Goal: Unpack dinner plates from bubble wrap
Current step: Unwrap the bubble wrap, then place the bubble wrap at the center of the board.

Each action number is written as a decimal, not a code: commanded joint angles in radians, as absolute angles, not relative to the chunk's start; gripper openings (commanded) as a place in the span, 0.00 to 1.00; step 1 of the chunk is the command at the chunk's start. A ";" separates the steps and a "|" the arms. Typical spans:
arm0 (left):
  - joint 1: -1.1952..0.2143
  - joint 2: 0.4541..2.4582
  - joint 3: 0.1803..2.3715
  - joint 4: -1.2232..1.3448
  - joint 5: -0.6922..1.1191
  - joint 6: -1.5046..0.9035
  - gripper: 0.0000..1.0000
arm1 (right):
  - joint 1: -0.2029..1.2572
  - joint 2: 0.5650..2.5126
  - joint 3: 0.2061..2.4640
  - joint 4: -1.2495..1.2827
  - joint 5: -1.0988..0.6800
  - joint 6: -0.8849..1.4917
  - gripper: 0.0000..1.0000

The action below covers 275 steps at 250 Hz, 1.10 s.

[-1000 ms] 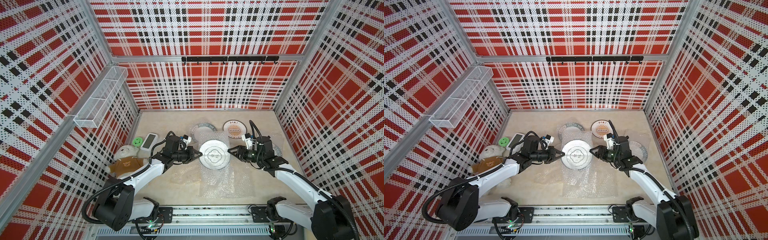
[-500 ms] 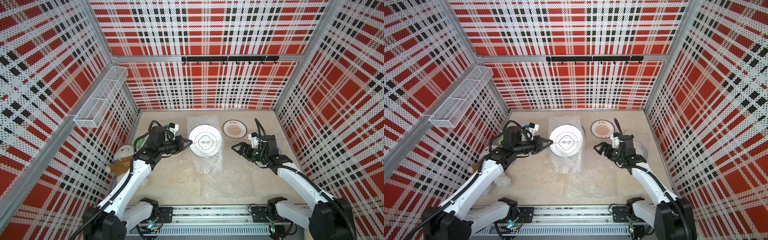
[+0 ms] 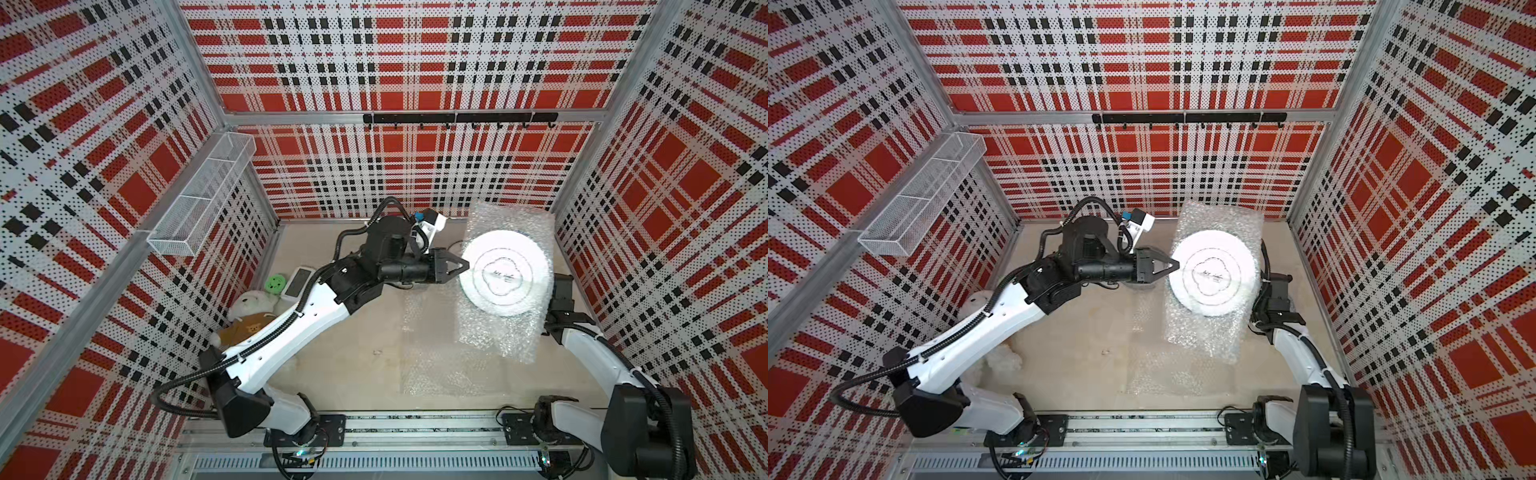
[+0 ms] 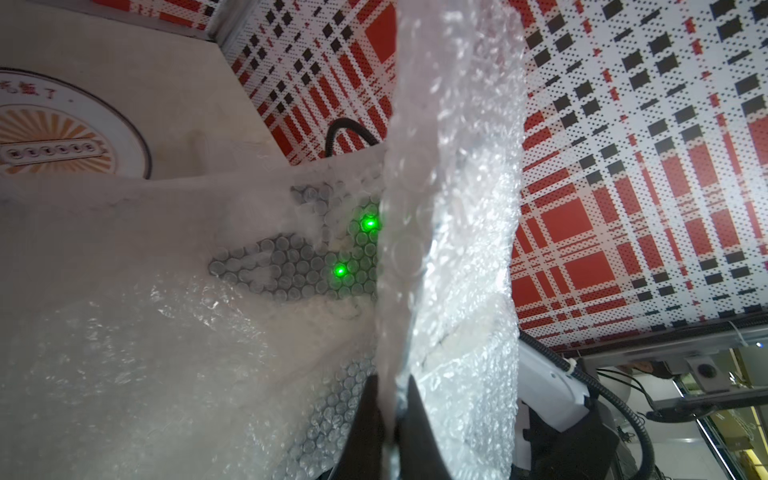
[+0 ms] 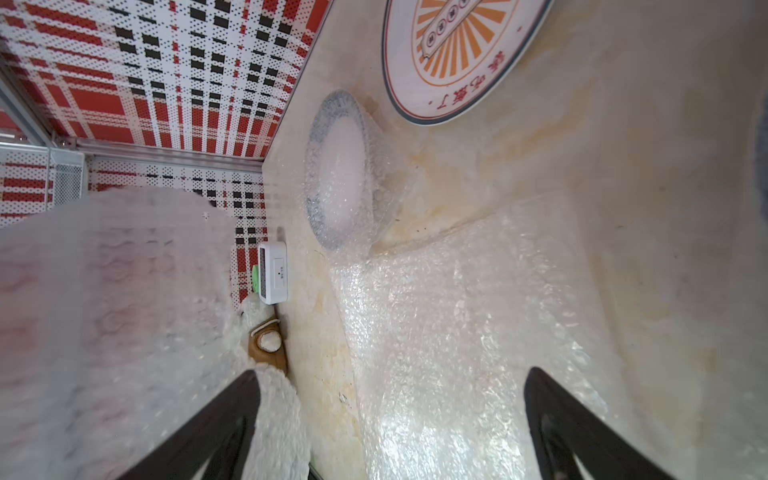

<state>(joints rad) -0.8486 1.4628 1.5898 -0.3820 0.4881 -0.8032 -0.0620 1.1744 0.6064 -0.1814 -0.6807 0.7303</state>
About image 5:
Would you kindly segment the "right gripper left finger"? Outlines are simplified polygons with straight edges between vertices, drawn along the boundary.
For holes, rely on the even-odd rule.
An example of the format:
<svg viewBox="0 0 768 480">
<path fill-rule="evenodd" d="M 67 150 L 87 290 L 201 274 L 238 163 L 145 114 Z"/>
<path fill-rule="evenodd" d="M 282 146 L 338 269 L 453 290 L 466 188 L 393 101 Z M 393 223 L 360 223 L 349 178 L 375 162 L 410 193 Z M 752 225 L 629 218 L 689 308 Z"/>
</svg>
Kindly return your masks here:
<svg viewBox="0 0 768 480">
<path fill-rule="evenodd" d="M 121 477 L 123 479 L 240 479 L 260 407 L 256 372 L 231 382 L 179 430 Z"/>
</svg>

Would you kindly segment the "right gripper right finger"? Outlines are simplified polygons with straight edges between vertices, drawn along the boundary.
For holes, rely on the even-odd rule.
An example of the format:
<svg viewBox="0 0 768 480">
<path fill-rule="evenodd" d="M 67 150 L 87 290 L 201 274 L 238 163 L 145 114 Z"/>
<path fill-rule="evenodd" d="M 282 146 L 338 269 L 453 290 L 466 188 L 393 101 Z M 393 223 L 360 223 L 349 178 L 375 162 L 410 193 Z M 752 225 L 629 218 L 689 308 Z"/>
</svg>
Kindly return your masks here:
<svg viewBox="0 0 768 480">
<path fill-rule="evenodd" d="M 524 385 L 529 431 L 543 479 L 668 479 L 539 367 Z"/>
</svg>

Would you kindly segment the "bubble wrap of orange plate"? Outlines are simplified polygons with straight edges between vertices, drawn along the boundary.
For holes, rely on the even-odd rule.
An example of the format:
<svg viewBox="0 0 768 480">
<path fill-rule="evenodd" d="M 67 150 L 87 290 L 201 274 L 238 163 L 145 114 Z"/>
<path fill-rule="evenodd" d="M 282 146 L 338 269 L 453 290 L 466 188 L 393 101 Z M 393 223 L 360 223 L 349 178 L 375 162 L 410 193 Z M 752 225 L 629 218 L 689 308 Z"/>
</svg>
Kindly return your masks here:
<svg viewBox="0 0 768 480">
<path fill-rule="evenodd" d="M 533 368 L 679 479 L 767 475 L 767 223 L 506 205 L 331 271 L 372 479 L 535 479 Z"/>
</svg>

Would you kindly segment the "bubble wrap of white plate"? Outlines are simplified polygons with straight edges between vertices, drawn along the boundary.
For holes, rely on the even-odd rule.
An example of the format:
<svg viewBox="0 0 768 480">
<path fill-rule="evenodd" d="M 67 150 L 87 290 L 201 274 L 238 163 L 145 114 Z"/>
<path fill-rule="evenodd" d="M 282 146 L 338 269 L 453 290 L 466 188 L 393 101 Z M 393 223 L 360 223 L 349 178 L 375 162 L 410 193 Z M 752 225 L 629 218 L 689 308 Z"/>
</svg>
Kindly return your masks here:
<svg viewBox="0 0 768 480">
<path fill-rule="evenodd" d="M 234 234 L 201 196 L 160 188 L 2 230 L 3 478 L 118 478 L 239 374 Z"/>
</svg>

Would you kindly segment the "orange pattern dinner plate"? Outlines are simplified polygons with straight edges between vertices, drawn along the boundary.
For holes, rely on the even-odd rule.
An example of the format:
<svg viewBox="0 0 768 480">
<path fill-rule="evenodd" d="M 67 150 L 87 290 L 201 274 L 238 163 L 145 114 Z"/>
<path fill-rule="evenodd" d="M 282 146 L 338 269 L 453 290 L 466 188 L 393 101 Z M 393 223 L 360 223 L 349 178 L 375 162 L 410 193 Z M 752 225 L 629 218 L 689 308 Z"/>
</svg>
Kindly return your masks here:
<svg viewBox="0 0 768 480">
<path fill-rule="evenodd" d="M 552 0 L 389 1 L 382 30 L 385 88 L 408 122 L 452 121 L 521 60 Z"/>
</svg>

